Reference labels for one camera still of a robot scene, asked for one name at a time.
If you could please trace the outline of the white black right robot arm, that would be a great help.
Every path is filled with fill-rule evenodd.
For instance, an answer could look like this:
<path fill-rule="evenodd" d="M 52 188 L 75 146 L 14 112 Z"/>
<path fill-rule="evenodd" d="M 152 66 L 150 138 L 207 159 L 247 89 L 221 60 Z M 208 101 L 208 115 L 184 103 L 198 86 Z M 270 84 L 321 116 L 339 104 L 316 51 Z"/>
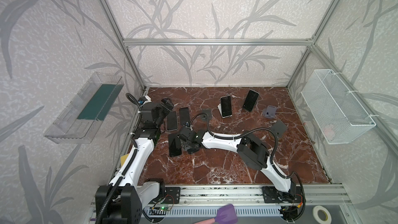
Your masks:
<path fill-rule="evenodd" d="M 195 153 L 201 148 L 221 149 L 237 153 L 247 167 L 263 173 L 277 191 L 295 195 L 296 183 L 291 175 L 285 174 L 273 161 L 274 152 L 269 152 L 265 144 L 254 135 L 256 131 L 267 131 L 278 145 L 278 137 L 268 128 L 257 128 L 243 134 L 219 134 L 211 131 L 194 131 L 183 127 L 177 134 L 184 149 Z"/>

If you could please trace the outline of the grey phone stand front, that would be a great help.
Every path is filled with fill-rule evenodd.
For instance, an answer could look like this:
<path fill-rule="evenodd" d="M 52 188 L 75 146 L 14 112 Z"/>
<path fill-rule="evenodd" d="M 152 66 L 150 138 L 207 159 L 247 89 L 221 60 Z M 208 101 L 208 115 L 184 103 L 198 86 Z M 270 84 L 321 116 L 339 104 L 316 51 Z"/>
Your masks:
<path fill-rule="evenodd" d="M 277 120 L 271 126 L 271 132 L 278 138 L 278 140 L 281 140 L 282 136 L 286 131 L 287 131 L 287 126 L 281 120 Z"/>

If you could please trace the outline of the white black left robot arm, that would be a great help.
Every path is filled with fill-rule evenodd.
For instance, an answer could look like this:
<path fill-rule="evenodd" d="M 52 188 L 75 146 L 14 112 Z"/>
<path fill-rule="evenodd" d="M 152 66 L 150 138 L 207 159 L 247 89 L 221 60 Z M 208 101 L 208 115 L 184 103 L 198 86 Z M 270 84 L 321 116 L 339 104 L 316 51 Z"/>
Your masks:
<path fill-rule="evenodd" d="M 174 108 L 172 100 L 163 98 L 156 103 L 147 95 L 136 99 L 130 93 L 126 97 L 138 107 L 139 123 L 131 134 L 133 146 L 125 163 L 108 185 L 99 186 L 95 194 L 97 224 L 137 224 L 144 207 L 165 194 L 162 179 L 152 179 L 141 187 L 138 181 L 160 138 L 161 125 Z"/>

